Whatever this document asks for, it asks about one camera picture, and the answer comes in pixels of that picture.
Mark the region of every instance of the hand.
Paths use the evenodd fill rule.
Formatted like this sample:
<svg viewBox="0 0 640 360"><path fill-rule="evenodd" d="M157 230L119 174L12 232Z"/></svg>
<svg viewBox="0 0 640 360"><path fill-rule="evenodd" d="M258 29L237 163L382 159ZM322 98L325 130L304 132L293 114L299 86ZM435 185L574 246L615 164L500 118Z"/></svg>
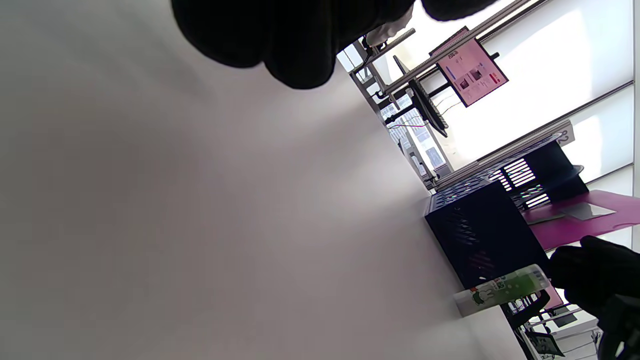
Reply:
<svg viewBox="0 0 640 360"><path fill-rule="evenodd" d="M612 295L640 298L640 254L594 236L580 244L559 247L551 256L547 275L567 301L599 317Z"/></svg>

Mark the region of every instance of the black wire organizer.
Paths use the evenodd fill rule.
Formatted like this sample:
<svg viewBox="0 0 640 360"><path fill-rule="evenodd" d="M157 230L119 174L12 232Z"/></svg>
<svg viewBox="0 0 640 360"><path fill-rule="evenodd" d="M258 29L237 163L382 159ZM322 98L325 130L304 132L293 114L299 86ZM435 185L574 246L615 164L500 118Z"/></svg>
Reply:
<svg viewBox="0 0 640 360"><path fill-rule="evenodd" d="M425 216L465 288L548 257L521 212L588 192L551 135L431 198Z"/></svg>

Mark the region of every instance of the paper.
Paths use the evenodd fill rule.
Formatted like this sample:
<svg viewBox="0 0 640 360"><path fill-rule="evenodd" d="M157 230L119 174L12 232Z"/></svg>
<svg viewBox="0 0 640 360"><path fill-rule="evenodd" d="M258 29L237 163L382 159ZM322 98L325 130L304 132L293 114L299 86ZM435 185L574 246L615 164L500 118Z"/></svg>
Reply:
<svg viewBox="0 0 640 360"><path fill-rule="evenodd" d="M613 210L602 208L588 202L581 202L576 205L571 205L567 208L561 209L560 212L573 216L574 218L582 221L615 213L615 211Z"/></svg>

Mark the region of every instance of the white desk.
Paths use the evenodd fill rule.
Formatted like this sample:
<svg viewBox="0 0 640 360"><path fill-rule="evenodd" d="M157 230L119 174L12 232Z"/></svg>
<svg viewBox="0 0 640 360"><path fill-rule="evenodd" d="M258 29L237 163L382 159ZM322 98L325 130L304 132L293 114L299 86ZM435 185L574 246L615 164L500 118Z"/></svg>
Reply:
<svg viewBox="0 0 640 360"><path fill-rule="evenodd" d="M167 1L0 14L3 357L524 358L497 309L460 318L427 193L340 69L228 69Z"/></svg>

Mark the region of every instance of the green bottle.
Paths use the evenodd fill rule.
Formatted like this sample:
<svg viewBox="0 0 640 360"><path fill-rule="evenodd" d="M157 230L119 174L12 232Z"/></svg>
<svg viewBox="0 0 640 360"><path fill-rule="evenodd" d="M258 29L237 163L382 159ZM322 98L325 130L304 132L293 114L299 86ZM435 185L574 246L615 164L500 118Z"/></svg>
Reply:
<svg viewBox="0 0 640 360"><path fill-rule="evenodd" d="M453 295L462 316L520 299L549 287L538 265L529 265L505 276Z"/></svg>

